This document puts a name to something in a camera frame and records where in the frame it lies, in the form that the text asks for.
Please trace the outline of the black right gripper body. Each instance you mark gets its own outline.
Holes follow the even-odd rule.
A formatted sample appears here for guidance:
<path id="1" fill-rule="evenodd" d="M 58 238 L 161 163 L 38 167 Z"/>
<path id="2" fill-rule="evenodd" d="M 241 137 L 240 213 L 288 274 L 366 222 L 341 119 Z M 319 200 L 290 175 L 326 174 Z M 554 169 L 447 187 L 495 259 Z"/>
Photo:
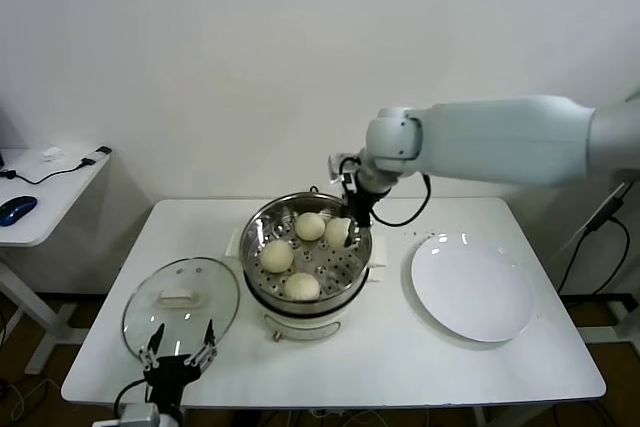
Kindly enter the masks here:
<path id="1" fill-rule="evenodd" d="M 345 191 L 345 209 L 347 216 L 360 228 L 371 227 L 371 210 L 376 196 L 363 188 L 355 187 Z"/>

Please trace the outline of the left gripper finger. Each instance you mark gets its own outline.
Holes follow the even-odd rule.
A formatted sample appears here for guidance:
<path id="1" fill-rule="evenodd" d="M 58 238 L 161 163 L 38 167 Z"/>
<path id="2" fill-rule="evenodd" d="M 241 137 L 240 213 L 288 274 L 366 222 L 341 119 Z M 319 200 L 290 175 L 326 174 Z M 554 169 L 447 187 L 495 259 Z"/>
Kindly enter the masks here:
<path id="1" fill-rule="evenodd" d="M 210 365 L 217 355 L 216 336 L 213 320 L 208 321 L 202 346 L 186 361 L 186 365 Z"/>
<path id="2" fill-rule="evenodd" d="M 157 352 L 164 335 L 165 324 L 161 323 L 157 330 L 150 336 L 145 346 L 139 349 L 138 357 L 144 370 L 152 370 L 159 367 Z"/>

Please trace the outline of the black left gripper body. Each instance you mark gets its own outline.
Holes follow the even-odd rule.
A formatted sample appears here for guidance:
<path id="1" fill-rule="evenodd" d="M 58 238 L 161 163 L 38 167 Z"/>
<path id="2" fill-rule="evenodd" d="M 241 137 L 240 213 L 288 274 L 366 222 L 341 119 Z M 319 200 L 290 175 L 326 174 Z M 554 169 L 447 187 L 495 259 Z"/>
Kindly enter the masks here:
<path id="1" fill-rule="evenodd" d="M 201 377 L 201 368 L 187 354 L 160 357 L 143 367 L 151 402 L 180 402 L 187 385 Z"/>

